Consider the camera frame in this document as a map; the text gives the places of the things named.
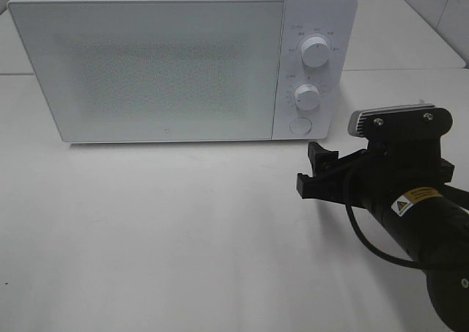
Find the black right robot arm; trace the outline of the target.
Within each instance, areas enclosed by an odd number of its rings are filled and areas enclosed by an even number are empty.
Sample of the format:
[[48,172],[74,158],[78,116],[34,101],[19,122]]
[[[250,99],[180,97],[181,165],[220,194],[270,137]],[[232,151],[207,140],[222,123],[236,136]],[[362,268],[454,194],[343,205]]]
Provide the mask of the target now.
[[[355,235],[375,256],[426,277],[437,316],[453,331],[468,329],[468,193],[453,188],[454,166],[437,140],[377,143],[340,156],[312,141],[311,175],[299,174],[304,199],[343,204]],[[390,255],[365,236],[354,209],[368,210],[406,253]]]

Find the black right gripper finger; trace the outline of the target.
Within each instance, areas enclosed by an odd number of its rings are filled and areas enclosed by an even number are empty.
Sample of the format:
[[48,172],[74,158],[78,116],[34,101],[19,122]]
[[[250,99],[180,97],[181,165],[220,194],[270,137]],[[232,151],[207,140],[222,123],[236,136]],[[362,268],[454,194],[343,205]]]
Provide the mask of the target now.
[[338,151],[327,150],[315,141],[308,143],[307,154],[312,174],[340,174],[352,168],[351,162],[340,158]]
[[320,175],[310,177],[297,175],[296,190],[302,199],[319,199],[327,202],[345,202],[344,174]]

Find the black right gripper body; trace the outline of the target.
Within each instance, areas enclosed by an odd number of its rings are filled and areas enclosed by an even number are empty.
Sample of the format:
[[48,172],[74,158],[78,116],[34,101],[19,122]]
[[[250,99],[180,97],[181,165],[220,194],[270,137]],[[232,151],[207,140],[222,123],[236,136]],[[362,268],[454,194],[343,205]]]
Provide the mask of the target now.
[[[466,265],[468,193],[448,187],[454,167],[439,141],[378,144],[344,158],[343,195],[359,240],[395,265]],[[366,208],[407,253],[394,257],[361,231],[352,207]]]

